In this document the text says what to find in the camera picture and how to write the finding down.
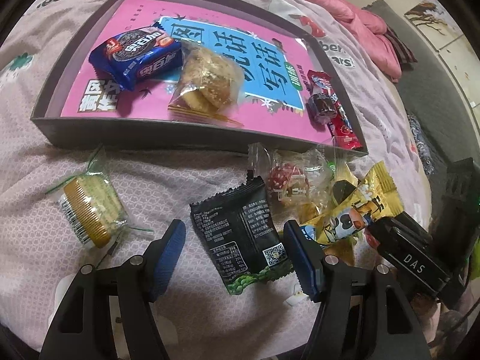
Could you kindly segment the person's right hand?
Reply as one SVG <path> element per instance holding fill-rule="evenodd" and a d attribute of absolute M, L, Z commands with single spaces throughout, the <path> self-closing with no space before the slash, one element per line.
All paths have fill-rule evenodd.
<path fill-rule="evenodd" d="M 470 291 L 465 292 L 452 309 L 448 309 L 443 303 L 422 294 L 415 295 L 410 305 L 416 314 L 426 341 L 430 343 L 437 336 L 447 333 L 464 317 L 470 306 L 473 305 L 473 295 Z M 469 322 L 466 319 L 450 335 L 444 337 L 438 345 L 430 348 L 432 359 L 450 359 L 468 330 Z"/>

